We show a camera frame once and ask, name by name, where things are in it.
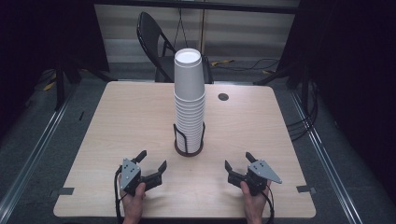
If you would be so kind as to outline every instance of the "light wood tabletop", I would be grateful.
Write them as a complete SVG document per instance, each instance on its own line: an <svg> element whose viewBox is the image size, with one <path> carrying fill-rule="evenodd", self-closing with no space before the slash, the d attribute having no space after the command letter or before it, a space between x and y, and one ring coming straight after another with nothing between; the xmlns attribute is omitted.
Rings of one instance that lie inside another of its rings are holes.
<svg viewBox="0 0 396 224"><path fill-rule="evenodd" d="M123 158L142 150L142 175L167 160L163 184L146 192L143 217L244 217L241 189L227 182L227 160L240 174L264 159L282 184L272 183L276 217L313 217L315 206L290 141L274 92L269 87L205 85L204 148L197 156L177 154L174 84L110 82L92 118L65 188L54 208L58 217L114 217L114 175ZM219 99L220 93L229 96ZM266 206L264 217L269 217Z"/></svg>

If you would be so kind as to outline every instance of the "human hand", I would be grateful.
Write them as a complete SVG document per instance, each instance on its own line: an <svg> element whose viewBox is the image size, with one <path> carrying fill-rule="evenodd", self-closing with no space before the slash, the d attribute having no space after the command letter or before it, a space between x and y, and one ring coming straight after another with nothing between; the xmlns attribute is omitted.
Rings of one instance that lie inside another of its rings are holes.
<svg viewBox="0 0 396 224"><path fill-rule="evenodd" d="M247 224L262 224L262 212L264 211L264 206L266 203L264 196L260 193L256 196L251 196L250 189L248 188L248 184L245 181L241 181L241 190L244 194L244 209L245 216L247 218ZM265 188L263 193L268 195L268 191L269 189Z"/></svg>
<svg viewBox="0 0 396 224"><path fill-rule="evenodd" d="M143 214L143 199L146 197L145 188L146 183L140 183L136 188L134 196L127 194L123 190L120 191L124 209L123 224L139 223Z"/></svg>

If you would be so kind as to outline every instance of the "wrist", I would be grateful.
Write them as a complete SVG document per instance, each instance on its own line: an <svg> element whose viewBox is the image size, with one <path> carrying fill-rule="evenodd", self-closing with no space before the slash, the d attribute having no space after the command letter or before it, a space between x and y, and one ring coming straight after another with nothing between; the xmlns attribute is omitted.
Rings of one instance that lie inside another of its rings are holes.
<svg viewBox="0 0 396 224"><path fill-rule="evenodd" d="M256 219L248 219L247 224L262 224L262 219L261 218L256 218Z"/></svg>
<svg viewBox="0 0 396 224"><path fill-rule="evenodd" d="M122 224L138 224L138 223L139 223L139 221L136 221L133 219L128 219L128 218L125 218L122 222Z"/></svg>

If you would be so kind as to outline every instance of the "white wall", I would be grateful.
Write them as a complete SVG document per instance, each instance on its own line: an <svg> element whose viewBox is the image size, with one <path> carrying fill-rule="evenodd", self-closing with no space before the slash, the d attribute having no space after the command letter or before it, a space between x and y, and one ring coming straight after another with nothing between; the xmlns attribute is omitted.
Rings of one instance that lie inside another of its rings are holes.
<svg viewBox="0 0 396 224"><path fill-rule="evenodd" d="M297 7L299 0L223 0L231 4ZM178 25L178 10L163 7L126 7L96 5L110 63L148 62L136 38L137 17L147 11L173 43ZM200 49L209 60L257 60L280 58L293 21L293 15L182 9L182 20L189 47ZM185 48L181 27L177 49Z"/></svg>

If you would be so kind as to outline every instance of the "white paper cup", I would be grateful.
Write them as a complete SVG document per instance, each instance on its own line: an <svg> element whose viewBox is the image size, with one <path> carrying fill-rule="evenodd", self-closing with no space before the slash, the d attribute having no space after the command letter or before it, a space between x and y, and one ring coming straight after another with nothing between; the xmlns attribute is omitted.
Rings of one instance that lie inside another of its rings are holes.
<svg viewBox="0 0 396 224"><path fill-rule="evenodd" d="M193 104L185 104L185 103L181 103L178 100L175 100L175 105L181 109L186 109L186 110L194 110L196 108L199 108L203 105L205 105L205 98L203 98L199 103L193 105Z"/></svg>
<svg viewBox="0 0 396 224"><path fill-rule="evenodd" d="M195 116L177 114L176 120L178 120L181 123L192 124L192 123L195 123L195 122L203 122L204 121L204 116L205 116L205 113L202 113L200 115L195 115Z"/></svg>
<svg viewBox="0 0 396 224"><path fill-rule="evenodd" d="M200 117L205 112L205 107L202 106L201 108L197 108L195 110L185 110L177 107L176 112L178 116L185 117L186 119L191 117Z"/></svg>
<svg viewBox="0 0 396 224"><path fill-rule="evenodd" d="M175 95L187 101L199 99L205 93L201 53L196 49L181 49L175 54Z"/></svg>
<svg viewBox="0 0 396 224"><path fill-rule="evenodd" d="M204 122L204 116L197 119L184 119L182 117L177 117L176 123L184 126L194 126Z"/></svg>
<svg viewBox="0 0 396 224"><path fill-rule="evenodd" d="M190 127L177 125L177 128L178 128L179 131L181 131L182 133L184 133L188 137L196 135L196 134L202 132L202 127L200 125L190 126Z"/></svg>
<svg viewBox="0 0 396 224"><path fill-rule="evenodd" d="M183 105L198 105L205 99L205 93L206 93L206 91L204 90L204 93L199 98L194 99L194 100L186 100L186 99L183 99L180 96L176 95L176 92L174 90L175 100L178 103L181 103Z"/></svg>
<svg viewBox="0 0 396 224"><path fill-rule="evenodd" d="M198 127L199 128L197 130L190 132L184 132L183 129L181 129L181 127L177 127L177 129L180 132L184 133L187 139L187 149L186 149L184 137L177 132L177 147L179 150L188 153L194 153L197 150L199 150L199 148L201 147L202 133L204 131L204 128L202 123L200 123Z"/></svg>
<svg viewBox="0 0 396 224"><path fill-rule="evenodd" d="M182 121L177 121L176 125L178 128L181 128L183 131L191 131L191 130L196 130L202 126L202 122L198 120L198 122L195 123L183 123Z"/></svg>

